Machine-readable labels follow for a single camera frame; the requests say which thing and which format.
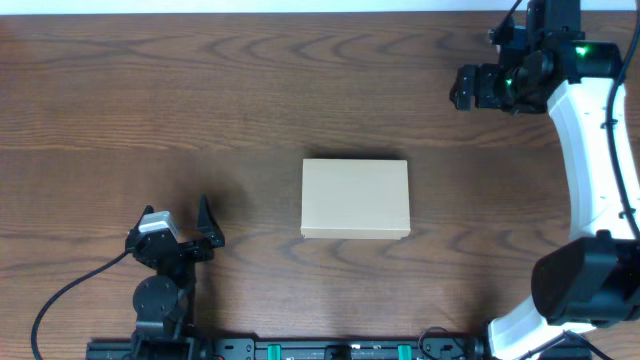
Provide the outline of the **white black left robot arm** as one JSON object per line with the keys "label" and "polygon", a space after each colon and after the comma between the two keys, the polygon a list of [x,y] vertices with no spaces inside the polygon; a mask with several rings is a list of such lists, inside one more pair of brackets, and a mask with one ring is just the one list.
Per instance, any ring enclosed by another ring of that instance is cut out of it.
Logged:
{"label": "white black left robot arm", "polygon": [[214,258],[225,245],[206,196],[200,198],[196,230],[200,236],[180,242],[173,217],[147,206],[125,240],[125,250],[155,271],[135,289],[136,327],[133,360],[215,359],[212,342],[195,327],[195,265]]}

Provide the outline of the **cardboard box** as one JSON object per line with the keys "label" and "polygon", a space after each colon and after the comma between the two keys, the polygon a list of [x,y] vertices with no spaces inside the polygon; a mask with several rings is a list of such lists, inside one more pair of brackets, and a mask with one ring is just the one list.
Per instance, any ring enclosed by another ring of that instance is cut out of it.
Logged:
{"label": "cardboard box", "polygon": [[301,235],[400,240],[411,232],[405,160],[305,159]]}

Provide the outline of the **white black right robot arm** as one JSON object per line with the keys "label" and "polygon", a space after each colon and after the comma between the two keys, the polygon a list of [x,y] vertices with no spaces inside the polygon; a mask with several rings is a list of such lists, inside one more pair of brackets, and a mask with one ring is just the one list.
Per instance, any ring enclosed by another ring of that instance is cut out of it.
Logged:
{"label": "white black right robot arm", "polygon": [[559,35],[502,45],[497,63],[458,70],[450,92],[458,110],[551,118],[571,202],[568,243],[536,262],[530,296],[489,322],[485,358],[533,359],[639,317],[639,182],[623,66],[613,43]]}

